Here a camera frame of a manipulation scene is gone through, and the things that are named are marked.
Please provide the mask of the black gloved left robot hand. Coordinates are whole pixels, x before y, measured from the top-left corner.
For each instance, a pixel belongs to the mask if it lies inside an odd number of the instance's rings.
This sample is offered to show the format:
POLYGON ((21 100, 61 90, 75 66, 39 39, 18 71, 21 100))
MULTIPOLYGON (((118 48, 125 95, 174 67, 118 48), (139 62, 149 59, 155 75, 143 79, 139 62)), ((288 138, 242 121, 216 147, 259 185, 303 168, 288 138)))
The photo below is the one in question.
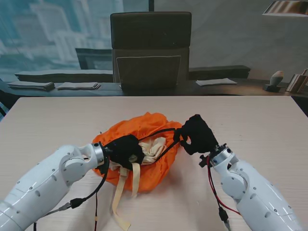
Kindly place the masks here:
POLYGON ((114 163, 132 170, 132 163, 142 163, 145 154, 139 145, 139 140, 132 134, 117 138, 104 146, 107 155, 114 163))

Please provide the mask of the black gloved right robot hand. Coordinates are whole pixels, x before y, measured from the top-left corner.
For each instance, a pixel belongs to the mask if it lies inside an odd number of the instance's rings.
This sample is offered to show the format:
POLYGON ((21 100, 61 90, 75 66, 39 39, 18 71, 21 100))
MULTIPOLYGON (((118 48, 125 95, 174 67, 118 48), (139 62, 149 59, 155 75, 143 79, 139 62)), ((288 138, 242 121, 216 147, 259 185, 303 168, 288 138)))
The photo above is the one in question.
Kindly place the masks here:
POLYGON ((176 129, 173 140, 179 142, 189 155, 204 154, 218 146, 212 130, 199 114, 193 115, 181 128, 176 129))

